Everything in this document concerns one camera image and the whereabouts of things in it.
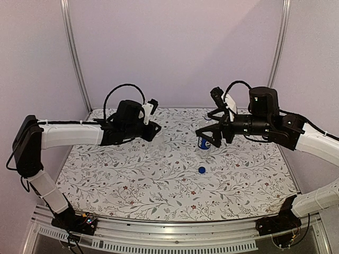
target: white floral surface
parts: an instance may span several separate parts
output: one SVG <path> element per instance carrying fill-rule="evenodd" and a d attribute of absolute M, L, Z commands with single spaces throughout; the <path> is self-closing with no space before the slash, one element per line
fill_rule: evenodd
<path fill-rule="evenodd" d="M 199 159 L 194 131 L 206 111 L 157 109 L 153 121 L 163 128 L 165 156 L 150 156 L 152 143 L 141 139 L 74 146 L 58 187 L 77 210 L 133 219 L 231 220 L 277 213 L 296 193 L 277 146 L 237 136 Z M 102 110 L 91 118 L 102 118 Z M 205 174 L 198 173 L 200 166 Z"/>

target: floral pattern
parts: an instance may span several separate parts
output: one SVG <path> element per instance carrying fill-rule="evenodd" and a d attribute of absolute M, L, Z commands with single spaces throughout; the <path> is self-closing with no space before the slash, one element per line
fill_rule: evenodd
<path fill-rule="evenodd" d="M 142 139 L 74 146 L 57 186 L 77 210 L 132 219 L 211 221 L 277 213 L 297 192 L 278 147 L 237 136 L 201 159 L 194 131 L 207 111 L 157 109 L 152 120 L 162 126 L 163 154 L 151 156 L 154 144 Z M 102 110 L 91 114 L 102 116 Z"/>

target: vertical metal post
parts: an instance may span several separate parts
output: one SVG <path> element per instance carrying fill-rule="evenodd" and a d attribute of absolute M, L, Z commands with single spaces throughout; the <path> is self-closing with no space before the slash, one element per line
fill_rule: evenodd
<path fill-rule="evenodd" d="M 282 49 L 283 49 L 286 32 L 287 32 L 288 18 L 290 15 L 290 5 L 291 5 L 291 0 L 284 0 L 278 41 L 277 41 L 276 48 L 275 48 L 275 54 L 274 54 L 273 64 L 272 64 L 272 68 L 271 68 L 271 72 L 269 76 L 269 82 L 267 84 L 267 87 L 269 88 L 273 87 L 274 80 L 278 72 L 279 61 L 281 58 Z"/>
<path fill-rule="evenodd" d="M 91 106 L 90 98 L 89 98 L 88 93 L 87 93 L 87 89 L 86 89 L 85 82 L 84 82 L 84 77 L 83 77 L 81 67 L 80 67 L 78 54 L 77 54 L 76 47 L 75 47 L 72 24 L 71 24 L 71 21 L 70 21 L 68 0 L 60 0 L 60 2 L 61 2 L 61 11 L 63 13 L 63 19 L 64 19 L 64 25 L 65 25 L 65 30 L 66 30 L 67 41 L 68 41 L 68 45 L 69 45 L 69 51 L 70 51 L 70 54 L 71 54 L 71 57 L 72 57 L 75 75 L 76 75 L 76 78 L 77 78 L 77 81 L 78 81 L 79 89 L 80 89 L 81 96 L 83 98 L 85 107 L 86 107 L 88 112 L 91 112 L 92 106 Z"/>

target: wall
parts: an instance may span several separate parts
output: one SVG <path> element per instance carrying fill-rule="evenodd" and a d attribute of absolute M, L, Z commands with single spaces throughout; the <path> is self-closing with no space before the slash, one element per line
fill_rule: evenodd
<path fill-rule="evenodd" d="M 20 253 L 37 203 L 5 170 L 12 141 L 24 117 L 83 119 L 85 107 L 65 37 L 59 1 L 2 1 L 0 8 L 0 253 Z M 42 154 L 55 179 L 67 148 Z"/>
<path fill-rule="evenodd" d="M 298 112 L 323 130 L 339 135 L 339 2 L 291 1 L 287 37 L 275 80 L 280 108 Z M 301 152 L 286 151 L 303 193 L 339 177 L 338 167 Z M 326 219 L 332 250 L 339 234 L 339 210 Z"/>
<path fill-rule="evenodd" d="M 134 83 L 160 106 L 215 106 L 210 91 L 243 79 L 268 81 L 281 1 L 74 0 L 72 25 L 94 108 L 116 85 Z M 232 90 L 238 106 L 247 89 Z M 133 88 L 112 95 L 140 99 Z"/>

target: blue bottle cap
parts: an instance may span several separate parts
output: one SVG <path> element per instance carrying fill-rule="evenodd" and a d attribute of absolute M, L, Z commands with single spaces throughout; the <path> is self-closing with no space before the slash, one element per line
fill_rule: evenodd
<path fill-rule="evenodd" d="M 198 169 L 198 171 L 199 171 L 199 173 L 201 173 L 201 174 L 205 174 L 206 169 L 205 169 L 205 167 L 200 167 L 200 168 Z"/>

